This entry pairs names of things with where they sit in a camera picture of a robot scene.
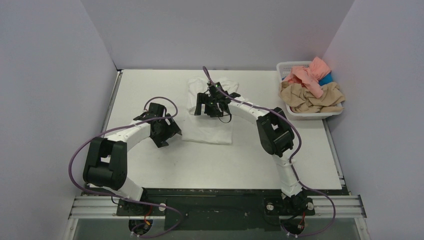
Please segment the white printed t shirt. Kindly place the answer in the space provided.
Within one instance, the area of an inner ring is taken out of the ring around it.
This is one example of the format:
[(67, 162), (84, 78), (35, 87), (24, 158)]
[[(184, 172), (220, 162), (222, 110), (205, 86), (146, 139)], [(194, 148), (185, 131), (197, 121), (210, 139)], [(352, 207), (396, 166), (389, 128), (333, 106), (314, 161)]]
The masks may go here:
[(197, 94), (207, 91), (207, 79), (193, 77), (188, 79), (187, 103), (182, 127), (182, 140), (214, 145), (231, 145), (233, 124), (224, 123), (223, 117), (210, 117), (206, 114), (195, 115)]

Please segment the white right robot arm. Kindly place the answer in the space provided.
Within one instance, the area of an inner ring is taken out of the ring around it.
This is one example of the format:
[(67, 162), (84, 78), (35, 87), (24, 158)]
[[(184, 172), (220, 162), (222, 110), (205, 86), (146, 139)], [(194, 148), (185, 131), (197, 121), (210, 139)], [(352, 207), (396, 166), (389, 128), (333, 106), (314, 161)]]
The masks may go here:
[(295, 133), (280, 107), (269, 109), (258, 106), (236, 92), (228, 94), (217, 82), (208, 83), (206, 92), (197, 93), (194, 114), (206, 114), (211, 118), (228, 114), (256, 125), (260, 144), (264, 151), (273, 157), (281, 192), (287, 196), (282, 201), (284, 211), (294, 215), (302, 209), (303, 202), (297, 194), (303, 187), (294, 174), (288, 155), (285, 154), (294, 147)]

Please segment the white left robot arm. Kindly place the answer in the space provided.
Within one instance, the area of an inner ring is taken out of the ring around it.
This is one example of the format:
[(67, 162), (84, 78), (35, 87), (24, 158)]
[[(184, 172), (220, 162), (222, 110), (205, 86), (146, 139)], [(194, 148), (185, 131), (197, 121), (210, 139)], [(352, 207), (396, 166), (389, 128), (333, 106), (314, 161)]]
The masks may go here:
[(164, 105), (150, 103), (148, 110), (124, 128), (107, 137), (95, 137), (89, 143), (83, 180), (115, 195), (131, 199), (129, 208), (136, 215), (149, 210), (143, 187), (128, 177), (128, 152), (145, 139), (157, 148), (168, 146), (167, 140), (182, 131)]

